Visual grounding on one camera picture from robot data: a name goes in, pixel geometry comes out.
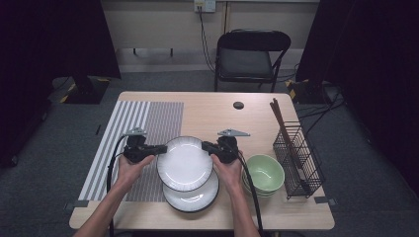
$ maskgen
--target gray striped mat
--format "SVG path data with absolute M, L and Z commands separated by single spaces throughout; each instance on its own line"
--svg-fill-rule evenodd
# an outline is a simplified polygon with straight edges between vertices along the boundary
M 140 127 L 147 132 L 147 145 L 165 144 L 180 136 L 183 103 L 117 101 L 93 164 L 79 196 L 80 200 L 102 200 L 106 194 L 106 177 L 118 139 L 128 130 Z M 123 152 L 126 139 L 117 154 Z M 118 174 L 118 159 L 113 182 Z M 156 160 L 144 168 L 141 178 L 126 195 L 125 201 L 165 201 L 163 183 L 157 174 Z

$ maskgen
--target black wire basket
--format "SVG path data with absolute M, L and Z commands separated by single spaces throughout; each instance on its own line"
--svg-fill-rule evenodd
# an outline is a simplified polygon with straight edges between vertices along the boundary
M 291 144 L 286 144 L 280 131 L 274 142 L 274 150 L 285 171 L 287 199 L 309 198 L 325 182 L 320 162 L 309 141 L 304 138 L 298 121 L 286 122 L 286 130 Z M 292 157 L 291 149 L 295 151 L 296 156 Z

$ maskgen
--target wooden tabletop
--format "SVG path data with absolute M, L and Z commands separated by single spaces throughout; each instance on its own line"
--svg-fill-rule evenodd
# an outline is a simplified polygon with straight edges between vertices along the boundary
M 191 93 L 191 92 L 123 92 L 120 101 L 183 102 L 181 135 L 216 142 L 219 131 L 233 128 L 251 135 L 237 137 L 239 149 L 248 159 L 255 154 L 275 157 L 273 142 L 279 131 L 278 122 L 270 107 L 276 98 L 285 121 L 296 121 L 292 100 L 287 94 L 261 93 Z M 234 102 L 244 108 L 236 110 Z M 312 197 L 287 199 L 285 187 L 271 197 L 260 197 L 262 221 L 266 230 L 327 230 L 334 226 L 328 203 L 316 203 L 324 197 L 320 187 Z M 257 223 L 253 199 L 247 197 L 253 219 Z M 89 201 L 87 207 L 75 207 L 70 226 L 80 228 L 95 210 L 99 201 Z M 213 204 L 197 213 L 183 213 L 167 202 L 123 201 L 114 218 L 117 229 L 156 230 L 226 230 L 233 228 L 230 200 L 220 182 Z

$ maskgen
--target power outlet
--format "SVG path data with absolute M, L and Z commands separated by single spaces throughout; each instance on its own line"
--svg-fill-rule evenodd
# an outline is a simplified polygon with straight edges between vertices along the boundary
M 215 0 L 206 0 L 205 12 L 215 12 Z
M 213 13 L 215 12 L 215 0 L 194 0 L 194 11 L 200 12 L 200 7 L 201 12 Z
M 194 0 L 194 11 L 200 12 L 199 7 L 201 7 L 201 12 L 204 12 L 206 7 L 206 0 Z

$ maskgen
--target black curtain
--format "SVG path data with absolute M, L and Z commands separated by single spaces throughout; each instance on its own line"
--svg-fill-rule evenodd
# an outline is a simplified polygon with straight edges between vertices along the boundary
M 121 78 L 99 0 L 1 0 L 0 39 L 3 155 L 21 139 L 50 94 L 52 79 L 74 74 Z
M 419 194 L 419 2 L 321 0 L 297 80 L 344 97 L 376 146 Z

